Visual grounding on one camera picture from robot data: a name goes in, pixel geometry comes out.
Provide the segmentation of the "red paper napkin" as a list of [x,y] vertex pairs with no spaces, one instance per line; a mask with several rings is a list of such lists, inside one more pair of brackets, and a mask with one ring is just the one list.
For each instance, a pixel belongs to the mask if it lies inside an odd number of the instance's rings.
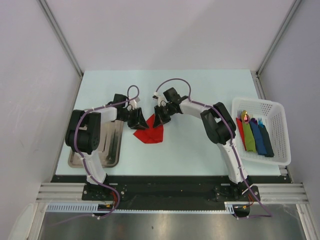
[[144,144],[158,144],[164,140],[164,126],[154,127],[155,114],[146,121],[148,129],[136,130],[133,135]]

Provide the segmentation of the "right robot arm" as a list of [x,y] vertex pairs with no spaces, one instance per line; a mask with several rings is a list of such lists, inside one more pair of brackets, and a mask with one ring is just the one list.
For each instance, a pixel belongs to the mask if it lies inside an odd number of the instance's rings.
[[225,105],[221,102],[207,105],[191,100],[189,96],[180,96],[173,87],[163,95],[154,92],[153,98],[157,100],[154,107],[154,128],[170,122],[171,116],[175,114],[190,115],[202,120],[205,133],[209,140],[218,146],[228,170],[229,180],[234,184],[230,188],[231,196],[237,201],[247,197],[252,182],[235,144],[235,122]]

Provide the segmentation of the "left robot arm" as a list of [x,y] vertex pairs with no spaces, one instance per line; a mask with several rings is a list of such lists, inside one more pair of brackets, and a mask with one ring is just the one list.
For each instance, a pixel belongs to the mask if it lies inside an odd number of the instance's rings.
[[111,188],[105,183],[98,147],[103,124],[122,121],[133,130],[149,128],[137,101],[123,94],[115,94],[113,101],[97,108],[73,110],[68,123],[65,144],[79,157],[86,172],[86,181],[95,185],[93,194],[100,200],[110,196]]

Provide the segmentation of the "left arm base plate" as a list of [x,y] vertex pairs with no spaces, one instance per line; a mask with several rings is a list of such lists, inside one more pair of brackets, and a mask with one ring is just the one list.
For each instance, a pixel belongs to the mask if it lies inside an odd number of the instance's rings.
[[[111,183],[110,186],[119,193],[120,201],[126,199],[127,185]],[[86,183],[83,187],[81,199],[83,201],[111,201],[117,197],[114,191],[101,185]]]

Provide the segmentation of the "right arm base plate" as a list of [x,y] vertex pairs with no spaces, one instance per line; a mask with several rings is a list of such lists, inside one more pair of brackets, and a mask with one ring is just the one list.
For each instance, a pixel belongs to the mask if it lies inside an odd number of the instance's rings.
[[256,198],[261,199],[259,189],[256,185],[251,188],[253,193],[247,190],[240,193],[237,188],[231,185],[216,185],[213,188],[215,200],[217,202],[256,202]]

